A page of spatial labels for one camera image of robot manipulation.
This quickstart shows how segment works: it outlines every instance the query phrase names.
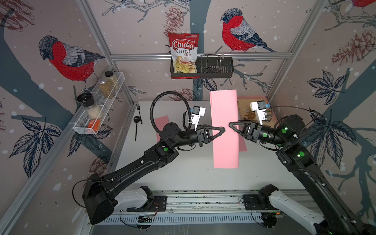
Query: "wall-mounted basket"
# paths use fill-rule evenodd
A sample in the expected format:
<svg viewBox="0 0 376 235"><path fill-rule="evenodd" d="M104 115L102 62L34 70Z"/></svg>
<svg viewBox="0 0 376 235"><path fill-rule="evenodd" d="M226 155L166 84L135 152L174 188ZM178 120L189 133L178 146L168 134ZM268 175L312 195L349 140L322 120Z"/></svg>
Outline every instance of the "wall-mounted basket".
<svg viewBox="0 0 376 235"><path fill-rule="evenodd" d="M197 57L197 73L174 73L173 61L171 59L171 78L231 78L234 72L232 57L221 55L201 55Z"/></svg>
<svg viewBox="0 0 376 235"><path fill-rule="evenodd" d="M102 118L96 118L94 120L94 123L97 123L98 125L92 125L91 128L88 128L89 122L93 119L91 119L86 110L84 110L84 112L81 114L81 116L79 117L79 119L73 127L73 129L77 131L78 134L96 135L98 133L100 126L102 125L103 121L107 118L107 113L110 110L112 103L116 99L116 96L121 89L121 85L125 80L124 74L122 72L114 72L114 75L116 75L116 77L118 78L117 83L119 84L119 88L115 89L115 86L112 86L111 93L115 94L113 98L103 97L103 94L99 88L96 91L91 92L95 102L102 108L101 112L103 111L104 113Z"/></svg>

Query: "white table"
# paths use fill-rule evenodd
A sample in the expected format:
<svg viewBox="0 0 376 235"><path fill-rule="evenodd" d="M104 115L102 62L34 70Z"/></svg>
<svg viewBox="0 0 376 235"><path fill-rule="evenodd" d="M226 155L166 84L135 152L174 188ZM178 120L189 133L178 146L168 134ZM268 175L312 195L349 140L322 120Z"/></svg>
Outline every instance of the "white table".
<svg viewBox="0 0 376 235"><path fill-rule="evenodd" d="M136 123L132 121L116 170L142 157L145 150L156 144L156 132L149 116L151 103L139 102L143 124L138 123L135 141ZM205 116L200 118L199 124L211 125L210 101L188 103L191 108L194 105L205 107ZM184 102L161 101L157 102L154 108L154 118L167 115L169 122L175 122L184 130L182 116L185 111ZM127 190L140 186L148 186L151 190L258 190L270 183L279 189L304 189L304 186L281 164L275 152L248 140L246 146L248 151L239 153L238 168L215 169L212 143L204 144L203 147L197 144L192 151L179 151L180 154L174 161L145 175Z"/></svg>

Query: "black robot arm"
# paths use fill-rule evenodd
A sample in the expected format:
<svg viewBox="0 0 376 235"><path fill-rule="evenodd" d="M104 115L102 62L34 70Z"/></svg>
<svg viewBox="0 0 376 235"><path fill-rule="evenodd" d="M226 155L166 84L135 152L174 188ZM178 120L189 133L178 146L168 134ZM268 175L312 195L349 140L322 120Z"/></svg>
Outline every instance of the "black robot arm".
<svg viewBox="0 0 376 235"><path fill-rule="evenodd" d="M245 139L279 147L276 149L278 159L303 184L324 214L325 220L315 224L318 234L374 234L374 227L364 224L347 207L322 174L314 157L300 143L299 135L305 124L298 115L283 118L275 129L250 120L229 126Z"/></svg>
<svg viewBox="0 0 376 235"><path fill-rule="evenodd" d="M209 130L218 130L219 133L211 136ZM197 130L181 131L175 123L166 124L159 133L161 140L146 150L144 156L115 172L102 177L93 174L88 178L82 199L90 223L97 224L109 217L114 211L114 206L118 204L115 197L130 184L172 162L179 155L176 147L193 146L196 143L203 146L224 132L224 127L200 125Z"/></svg>

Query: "black lid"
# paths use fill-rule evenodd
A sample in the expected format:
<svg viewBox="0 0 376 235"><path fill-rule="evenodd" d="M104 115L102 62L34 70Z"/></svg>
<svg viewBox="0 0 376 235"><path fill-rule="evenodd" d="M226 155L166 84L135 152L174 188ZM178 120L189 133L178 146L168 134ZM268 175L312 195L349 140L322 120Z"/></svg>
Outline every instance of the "black lid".
<svg viewBox="0 0 376 235"><path fill-rule="evenodd" d="M77 101L84 107L89 107L95 103L91 93L83 93L77 97Z"/></svg>
<svg viewBox="0 0 376 235"><path fill-rule="evenodd" d="M111 77L114 73L112 71L106 71L105 76L106 77Z"/></svg>

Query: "spice jar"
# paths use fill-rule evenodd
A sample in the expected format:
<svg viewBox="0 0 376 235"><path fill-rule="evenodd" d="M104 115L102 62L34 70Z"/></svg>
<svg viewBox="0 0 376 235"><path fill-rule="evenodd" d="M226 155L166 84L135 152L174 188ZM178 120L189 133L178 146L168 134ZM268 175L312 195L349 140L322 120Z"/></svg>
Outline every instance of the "spice jar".
<svg viewBox="0 0 376 235"><path fill-rule="evenodd" d="M118 78L112 71L106 71L105 76L107 78L107 81L109 81L116 90L119 89L119 83L117 82Z"/></svg>
<svg viewBox="0 0 376 235"><path fill-rule="evenodd" d="M104 112L102 108L94 101L94 97L91 93L83 93L77 97L77 101L85 107L91 119L100 119L103 117Z"/></svg>
<svg viewBox="0 0 376 235"><path fill-rule="evenodd" d="M114 92L112 91L112 85L110 82L107 81L106 76L102 76L98 80L98 86L104 98L108 97L112 99L115 96Z"/></svg>

